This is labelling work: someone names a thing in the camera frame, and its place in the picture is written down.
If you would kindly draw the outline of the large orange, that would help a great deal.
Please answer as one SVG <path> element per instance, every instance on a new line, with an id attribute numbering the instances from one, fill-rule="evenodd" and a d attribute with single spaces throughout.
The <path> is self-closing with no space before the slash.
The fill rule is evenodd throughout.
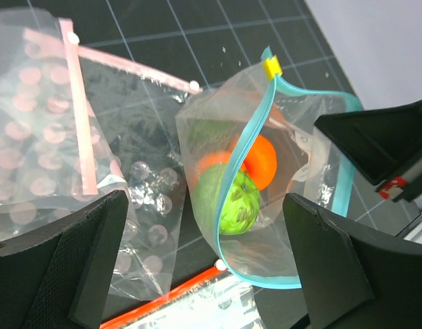
<path id="1" fill-rule="evenodd" d="M 272 183 L 277 172 L 277 153 L 266 137 L 260 134 L 255 139 L 240 171 L 246 173 L 260 191 Z"/>

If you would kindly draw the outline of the bumpy green lime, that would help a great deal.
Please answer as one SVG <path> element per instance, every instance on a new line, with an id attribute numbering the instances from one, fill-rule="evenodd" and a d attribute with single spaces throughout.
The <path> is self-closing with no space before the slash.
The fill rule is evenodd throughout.
<path id="1" fill-rule="evenodd" d="M 208 238 L 214 235 L 215 211 L 225 169 L 223 163 L 207 168 L 200 174 L 191 196 L 194 217 L 201 232 Z M 245 171 L 239 170 L 222 208 L 219 233 L 233 236 L 249 231 L 257 220 L 260 208 L 257 185 Z"/>

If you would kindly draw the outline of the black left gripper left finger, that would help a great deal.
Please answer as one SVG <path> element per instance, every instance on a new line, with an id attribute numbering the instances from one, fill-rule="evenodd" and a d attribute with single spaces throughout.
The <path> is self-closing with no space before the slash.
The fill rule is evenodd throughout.
<path id="1" fill-rule="evenodd" d="M 116 190 L 0 242 L 0 328 L 99 328 L 127 211 Z"/>

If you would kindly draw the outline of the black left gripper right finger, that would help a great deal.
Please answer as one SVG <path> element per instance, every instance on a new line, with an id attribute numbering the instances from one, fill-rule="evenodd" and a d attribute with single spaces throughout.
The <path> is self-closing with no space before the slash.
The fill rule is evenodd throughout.
<path id="1" fill-rule="evenodd" d="M 312 328 L 422 328 L 422 244 L 296 193 L 283 214 Z"/>

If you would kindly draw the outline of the dark green avocado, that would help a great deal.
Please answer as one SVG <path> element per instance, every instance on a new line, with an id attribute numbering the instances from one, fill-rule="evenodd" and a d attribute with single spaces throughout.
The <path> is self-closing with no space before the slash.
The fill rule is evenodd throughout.
<path id="1" fill-rule="evenodd" d="M 187 123 L 187 143 L 195 150 L 223 149 L 235 134 L 232 121 L 189 119 Z"/>

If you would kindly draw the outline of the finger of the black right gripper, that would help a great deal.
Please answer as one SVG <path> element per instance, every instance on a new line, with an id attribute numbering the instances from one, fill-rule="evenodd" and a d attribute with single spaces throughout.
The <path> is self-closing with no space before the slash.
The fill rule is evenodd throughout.
<path id="1" fill-rule="evenodd" d="M 422 202 L 422 100 L 326 114 L 315 126 L 384 199 Z"/>

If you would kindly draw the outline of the small orange tangerine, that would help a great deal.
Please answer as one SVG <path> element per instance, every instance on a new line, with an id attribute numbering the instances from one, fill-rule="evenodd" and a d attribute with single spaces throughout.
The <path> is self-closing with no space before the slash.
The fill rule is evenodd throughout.
<path id="1" fill-rule="evenodd" d="M 209 169 L 215 170 L 217 173 L 223 174 L 230 160 L 232 153 L 230 151 L 211 152 L 199 159 L 196 165 L 196 177 L 199 178 Z"/>

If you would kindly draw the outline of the blue zipper clear bag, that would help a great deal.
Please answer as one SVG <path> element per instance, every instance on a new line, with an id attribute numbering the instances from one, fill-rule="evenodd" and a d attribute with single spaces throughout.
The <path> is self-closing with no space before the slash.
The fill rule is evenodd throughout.
<path id="1" fill-rule="evenodd" d="M 176 127 L 194 218 L 232 274 L 256 287 L 301 287 L 283 200 L 296 193 L 347 214 L 353 167 L 314 124 L 361 108 L 349 93 L 287 82 L 270 48 L 186 101 Z"/>

